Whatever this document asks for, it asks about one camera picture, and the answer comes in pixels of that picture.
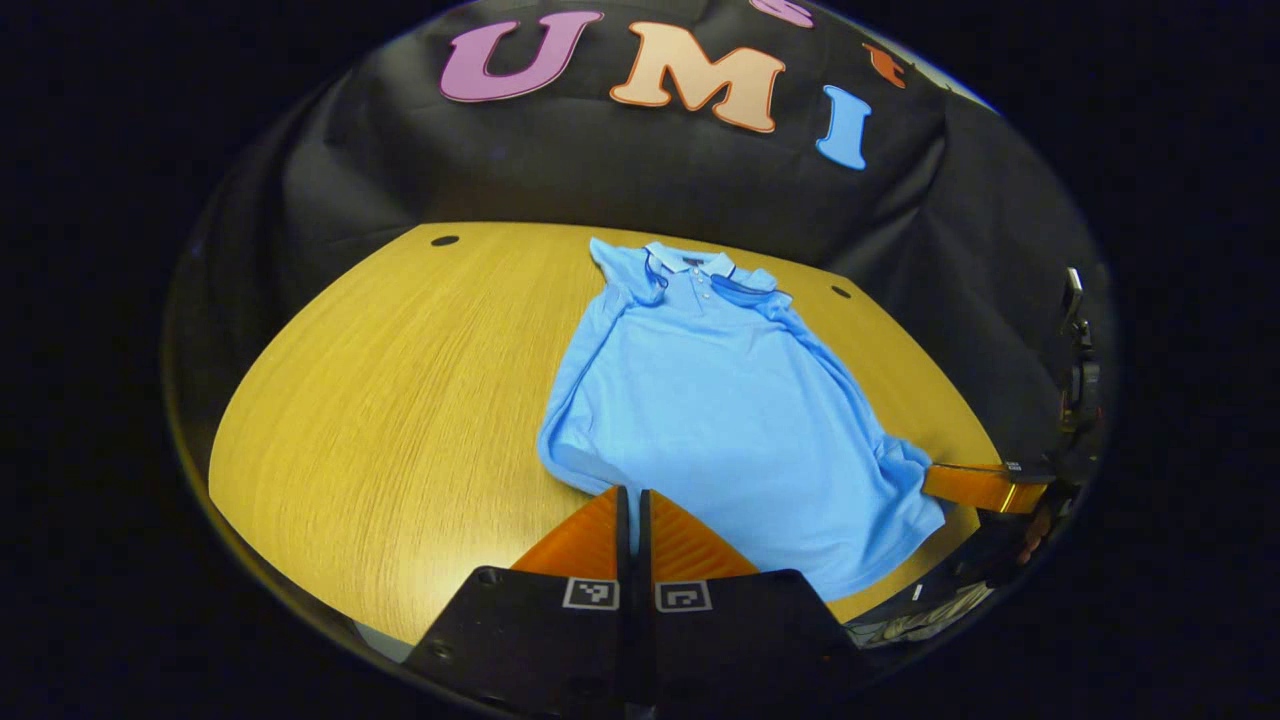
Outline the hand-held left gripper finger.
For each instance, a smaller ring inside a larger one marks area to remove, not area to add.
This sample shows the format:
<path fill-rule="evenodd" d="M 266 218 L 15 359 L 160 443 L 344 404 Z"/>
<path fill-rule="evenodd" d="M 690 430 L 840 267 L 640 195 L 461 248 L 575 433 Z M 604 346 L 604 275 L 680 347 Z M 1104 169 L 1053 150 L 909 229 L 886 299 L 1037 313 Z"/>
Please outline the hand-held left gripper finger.
<path fill-rule="evenodd" d="M 628 496 L 608 489 L 508 568 L 475 568 L 406 659 L 500 719 L 621 719 Z"/>
<path fill-rule="evenodd" d="M 869 662 L 797 570 L 760 571 L 655 491 L 640 500 L 657 716 L 823 716 Z"/>

